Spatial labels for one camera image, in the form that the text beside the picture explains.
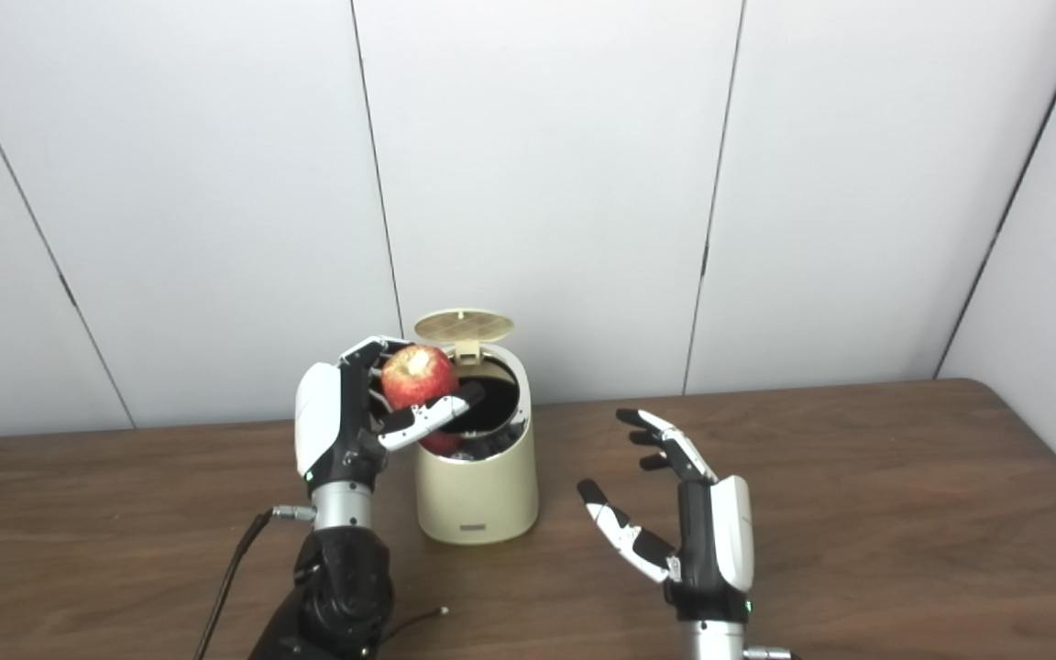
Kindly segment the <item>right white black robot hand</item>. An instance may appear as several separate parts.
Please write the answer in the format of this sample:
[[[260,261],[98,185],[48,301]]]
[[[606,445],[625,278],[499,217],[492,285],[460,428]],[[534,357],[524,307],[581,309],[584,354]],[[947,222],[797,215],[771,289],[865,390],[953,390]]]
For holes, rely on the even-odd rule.
[[[631,522],[587,478],[577,491],[590,518],[621,558],[662,586],[680,622],[746,625],[754,582],[749,485],[738,475],[717,476],[689,435],[666,419],[629,408],[617,410],[616,417],[631,426],[631,444],[656,448],[640,459],[641,469],[670,468],[678,476],[680,542],[670,544]]]

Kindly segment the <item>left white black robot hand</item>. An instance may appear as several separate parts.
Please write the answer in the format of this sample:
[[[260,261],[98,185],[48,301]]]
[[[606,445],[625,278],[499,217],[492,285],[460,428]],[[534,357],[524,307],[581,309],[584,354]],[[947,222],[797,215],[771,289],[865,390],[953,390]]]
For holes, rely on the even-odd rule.
[[[386,458],[465,416],[485,398],[480,384],[469,383],[378,417],[379,367],[406,339],[369,335],[335,362],[306,370],[296,391],[294,446],[296,468],[307,489],[348,480],[373,486]]]

